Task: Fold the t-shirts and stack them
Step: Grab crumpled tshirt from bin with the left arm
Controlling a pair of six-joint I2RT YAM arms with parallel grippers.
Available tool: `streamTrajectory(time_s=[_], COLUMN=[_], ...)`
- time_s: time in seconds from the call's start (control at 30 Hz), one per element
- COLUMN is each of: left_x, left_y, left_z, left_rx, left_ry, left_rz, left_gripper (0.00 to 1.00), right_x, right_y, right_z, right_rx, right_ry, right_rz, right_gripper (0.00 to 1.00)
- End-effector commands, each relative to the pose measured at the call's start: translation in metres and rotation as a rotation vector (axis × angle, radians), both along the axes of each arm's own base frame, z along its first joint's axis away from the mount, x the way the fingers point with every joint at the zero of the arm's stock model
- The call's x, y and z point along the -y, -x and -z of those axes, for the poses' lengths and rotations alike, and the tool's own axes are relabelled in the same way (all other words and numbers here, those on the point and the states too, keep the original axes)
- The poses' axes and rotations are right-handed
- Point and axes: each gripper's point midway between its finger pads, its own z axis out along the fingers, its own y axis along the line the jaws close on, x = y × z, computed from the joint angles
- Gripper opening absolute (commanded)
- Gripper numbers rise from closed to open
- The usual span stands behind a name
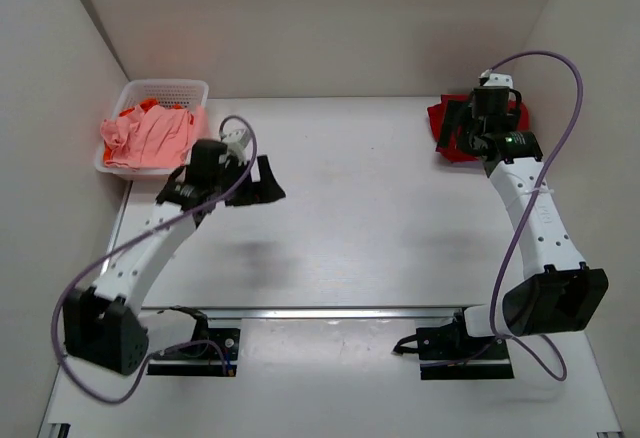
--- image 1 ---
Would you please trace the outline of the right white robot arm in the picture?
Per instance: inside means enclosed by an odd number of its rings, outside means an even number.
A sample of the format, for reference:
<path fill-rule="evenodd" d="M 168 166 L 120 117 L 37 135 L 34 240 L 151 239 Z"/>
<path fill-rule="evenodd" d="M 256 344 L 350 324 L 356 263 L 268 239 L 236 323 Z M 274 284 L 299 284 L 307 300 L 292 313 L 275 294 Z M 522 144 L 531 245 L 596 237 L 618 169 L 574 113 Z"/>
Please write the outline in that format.
<path fill-rule="evenodd" d="M 439 143 L 454 138 L 481 161 L 514 235 L 489 303 L 399 340 L 397 355 L 418 354 L 449 366 L 480 356 L 501 339 L 579 332 L 604 298 L 605 271 L 588 265 L 573 244 L 546 181 L 549 162 L 534 134 L 517 128 L 521 104 L 510 85 L 485 83 L 444 121 Z"/>

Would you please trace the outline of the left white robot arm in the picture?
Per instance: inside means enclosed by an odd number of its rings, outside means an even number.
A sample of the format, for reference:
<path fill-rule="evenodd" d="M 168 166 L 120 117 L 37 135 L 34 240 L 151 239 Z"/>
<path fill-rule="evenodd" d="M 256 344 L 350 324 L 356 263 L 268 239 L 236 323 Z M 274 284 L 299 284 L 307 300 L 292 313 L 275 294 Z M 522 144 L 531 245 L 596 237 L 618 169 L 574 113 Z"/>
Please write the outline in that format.
<path fill-rule="evenodd" d="M 152 285 L 178 248 L 218 202 L 268 204 L 285 198 L 265 155 L 247 159 L 241 141 L 201 139 L 189 162 L 175 169 L 156 197 L 143 240 L 122 250 L 87 289 L 74 289 L 62 304 L 69 355 L 124 376 L 154 352 L 177 346 L 188 356 L 208 347 L 209 331 L 194 313 L 172 307 L 141 316 Z"/>

